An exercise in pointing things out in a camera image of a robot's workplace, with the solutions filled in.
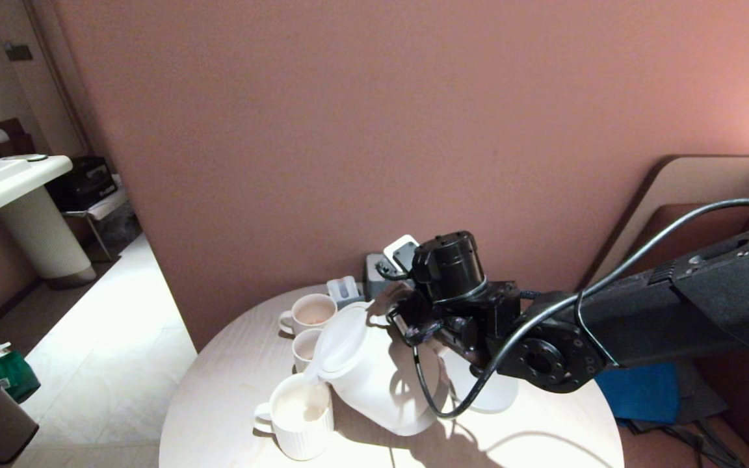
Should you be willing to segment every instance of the black box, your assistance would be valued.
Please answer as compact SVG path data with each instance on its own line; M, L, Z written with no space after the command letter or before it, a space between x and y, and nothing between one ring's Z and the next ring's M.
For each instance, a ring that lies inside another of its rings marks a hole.
M85 211L117 192L117 186L102 157L71 159L74 168L45 184L60 211Z

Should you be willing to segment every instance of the white jug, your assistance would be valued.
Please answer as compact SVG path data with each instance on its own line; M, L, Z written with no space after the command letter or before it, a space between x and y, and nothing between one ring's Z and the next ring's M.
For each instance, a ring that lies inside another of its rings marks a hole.
M344 402L399 436L422 432L436 420L415 373L412 349L384 317L371 317L371 302L354 302L327 323L317 341L307 380L329 382ZM443 407L449 391L442 363L419 346L429 392Z

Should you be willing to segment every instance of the white table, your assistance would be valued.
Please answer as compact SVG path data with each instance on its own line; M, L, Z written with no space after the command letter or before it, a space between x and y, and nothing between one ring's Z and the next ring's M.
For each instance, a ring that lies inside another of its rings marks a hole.
M600 388L567 395L527 382L507 411L467 411L412 437L395 436L334 394L335 443L322 456L293 461L271 436L253 430L253 409L291 375L291 339L280 312L324 285L291 291L226 326L184 375L161 434L161 468L199 466L574 466L624 468L620 435Z

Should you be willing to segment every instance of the sink pedestal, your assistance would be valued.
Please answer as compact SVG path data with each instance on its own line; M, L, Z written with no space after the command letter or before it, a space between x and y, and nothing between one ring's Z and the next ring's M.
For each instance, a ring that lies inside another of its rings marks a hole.
M78 287L96 278L86 252L45 187L39 186L4 205L0 217L39 277L50 287Z

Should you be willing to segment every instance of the mug handle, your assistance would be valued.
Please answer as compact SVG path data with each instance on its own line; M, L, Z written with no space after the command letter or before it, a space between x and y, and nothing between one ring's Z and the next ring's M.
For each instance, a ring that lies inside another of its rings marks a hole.
M253 409L253 427L259 432L273 434L273 424L270 423L270 402L262 403Z
M279 316L279 329L288 335L294 334L294 312L284 311Z

